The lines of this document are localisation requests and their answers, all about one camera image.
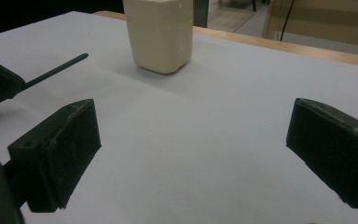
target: table edge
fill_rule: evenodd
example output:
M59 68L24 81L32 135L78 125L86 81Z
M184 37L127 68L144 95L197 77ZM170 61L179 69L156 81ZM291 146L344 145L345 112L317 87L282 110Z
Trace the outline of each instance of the table edge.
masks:
M112 11L97 11L94 15L109 17L118 20L126 20L126 17L122 13ZM279 51L294 53L298 55L305 55L314 58L325 59L340 63L350 63L358 65L358 54L346 53L335 51L331 49L318 49L315 47L303 46L298 44L280 42L271 39L265 39L261 37L239 35L224 31L212 30L208 28L202 28L194 26L193 32L199 35L208 35L212 37L222 38L230 41L235 41L243 44L254 45L267 49L276 49Z

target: rubber gripper pad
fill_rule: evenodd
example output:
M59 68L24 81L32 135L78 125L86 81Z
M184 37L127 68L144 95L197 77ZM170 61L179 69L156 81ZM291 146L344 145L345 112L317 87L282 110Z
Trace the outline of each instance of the rubber gripper pad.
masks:
M101 147L92 99L67 105L12 143L12 161L27 175L33 212L64 208Z
M358 208L358 119L296 99L286 144L344 203Z

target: white container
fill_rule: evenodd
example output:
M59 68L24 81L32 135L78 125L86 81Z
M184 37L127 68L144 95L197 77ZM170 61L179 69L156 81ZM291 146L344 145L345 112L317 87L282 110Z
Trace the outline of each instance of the white container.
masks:
M191 57L193 0L123 0L132 56L138 66L161 74Z

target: white cup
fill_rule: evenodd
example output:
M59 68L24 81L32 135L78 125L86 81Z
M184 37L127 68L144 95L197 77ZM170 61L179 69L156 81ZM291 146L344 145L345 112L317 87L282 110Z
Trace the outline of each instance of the white cup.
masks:
M191 57L193 0L123 0L132 56L147 70L169 74Z

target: table surface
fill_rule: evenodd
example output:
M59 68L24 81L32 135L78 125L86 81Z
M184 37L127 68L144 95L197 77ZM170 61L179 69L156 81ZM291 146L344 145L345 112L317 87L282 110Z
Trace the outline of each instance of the table surface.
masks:
M289 148L297 97L358 118L358 65L194 34L162 76L135 65L126 23L71 12L0 34L0 64L26 81L88 59L0 104L7 146L62 106L93 98L103 147L65 210L27 223L358 224Z

